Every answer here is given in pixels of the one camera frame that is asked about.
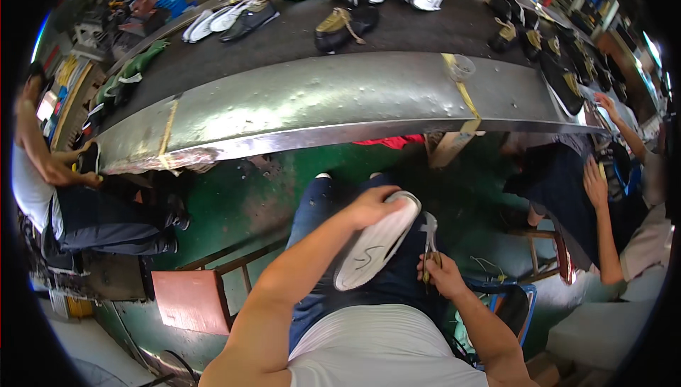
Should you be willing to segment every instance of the white tank top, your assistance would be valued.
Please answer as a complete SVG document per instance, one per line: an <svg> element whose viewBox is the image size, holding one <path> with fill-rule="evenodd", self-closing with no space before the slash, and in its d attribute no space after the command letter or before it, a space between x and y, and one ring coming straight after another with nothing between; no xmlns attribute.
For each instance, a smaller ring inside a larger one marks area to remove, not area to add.
<svg viewBox="0 0 681 387"><path fill-rule="evenodd" d="M352 306L314 324L289 356L292 387L487 387L457 359L421 311L401 304Z"/></svg>
<svg viewBox="0 0 681 387"><path fill-rule="evenodd" d="M12 144L12 192L14 199L35 228L42 233L47 225L47 212L52 203L52 229L55 238L59 238L64 231L61 218L61 207L56 199L56 188L49 185L40 175L38 169L29 159L26 151Z"/></svg>

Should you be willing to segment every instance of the blue jeans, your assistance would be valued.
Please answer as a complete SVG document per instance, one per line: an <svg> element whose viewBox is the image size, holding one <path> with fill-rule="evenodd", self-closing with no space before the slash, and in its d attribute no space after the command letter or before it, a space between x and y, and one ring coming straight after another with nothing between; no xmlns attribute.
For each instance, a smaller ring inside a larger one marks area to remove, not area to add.
<svg viewBox="0 0 681 387"><path fill-rule="evenodd" d="M386 174L379 175L359 185L348 187L331 178L315 178L302 195L295 212L291 237L286 248L305 238L324 221L350 204L363 191L377 186L395 184ZM426 244L426 233L420 232L425 224L419 215L402 245L376 276L359 288L338 291L334 287L334 274L342 264L346 250L341 251L322 275L307 297L294 306L294 317L289 330L289 353L304 333L317 321L336 310L357 305L399 303L419 309L442 331L442 322L448 301L435 288L426 293L426 287L416 280L416 265Z"/></svg>

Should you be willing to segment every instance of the red cloth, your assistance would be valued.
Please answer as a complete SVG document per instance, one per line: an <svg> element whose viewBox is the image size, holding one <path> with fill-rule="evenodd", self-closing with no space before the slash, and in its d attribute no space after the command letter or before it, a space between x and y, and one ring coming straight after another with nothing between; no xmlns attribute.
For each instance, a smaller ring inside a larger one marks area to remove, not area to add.
<svg viewBox="0 0 681 387"><path fill-rule="evenodd" d="M363 140L361 142L353 142L354 144L382 144L388 146L391 149L402 149L407 143L424 143L425 139L421 134L411 134L409 136L397 136L397 137L386 137L378 138L376 140Z"/></svg>

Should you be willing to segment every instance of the dark hair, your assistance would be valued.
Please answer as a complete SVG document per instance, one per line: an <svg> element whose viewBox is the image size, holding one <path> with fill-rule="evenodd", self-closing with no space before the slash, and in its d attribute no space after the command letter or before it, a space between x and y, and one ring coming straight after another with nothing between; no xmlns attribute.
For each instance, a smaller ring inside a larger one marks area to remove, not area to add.
<svg viewBox="0 0 681 387"><path fill-rule="evenodd" d="M41 89L47 85L47 76L45 75L45 69L43 69L42 63L38 61L31 63L31 65L29 66L29 74L26 77L26 81L30 80L34 76L40 77Z"/></svg>

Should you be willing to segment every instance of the painted floor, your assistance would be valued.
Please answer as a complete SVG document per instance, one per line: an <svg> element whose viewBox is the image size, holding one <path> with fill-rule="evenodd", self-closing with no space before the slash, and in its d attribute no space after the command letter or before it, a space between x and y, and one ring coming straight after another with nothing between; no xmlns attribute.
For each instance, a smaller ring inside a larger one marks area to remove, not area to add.
<svg viewBox="0 0 681 387"><path fill-rule="evenodd" d="M372 172L391 171L398 183L413 192L438 219L441 243L438 248L455 259L464 274L480 272L471 256L485 258L506 275L521 276L532 270L526 239L503 233L498 214L501 204L526 209L526 201L502 193L505 179L514 172L512 162L499 156L500 134L475 137L443 170L429 170L423 145L409 144L397 151L385 146L339 144L271 154L263 168L246 160L223 161L191 186L187 206L191 227L179 232L180 251L153 259L154 269L174 269L220 249L234 251L214 265L255 251L288 235L298 200L307 183L320 172L347 183L359 183ZM552 228L550 221L540 228ZM539 258L555 254L548 240L537 240ZM253 283L278 253L248 265ZM489 267L489 272L496 272ZM240 273L223 276L231 314L246 299ZM615 289L604 288L598 277L582 273L567 287L558 277L536 284L537 304L524 344L526 359L546 344L548 329L580 303L604 301ZM117 309L137 346L146 353L170 349L193 368L203 368L222 350L227 340L218 335L184 331L161 323L154 302L117 303ZM99 322L121 344L127 337L111 304L97 308Z"/></svg>

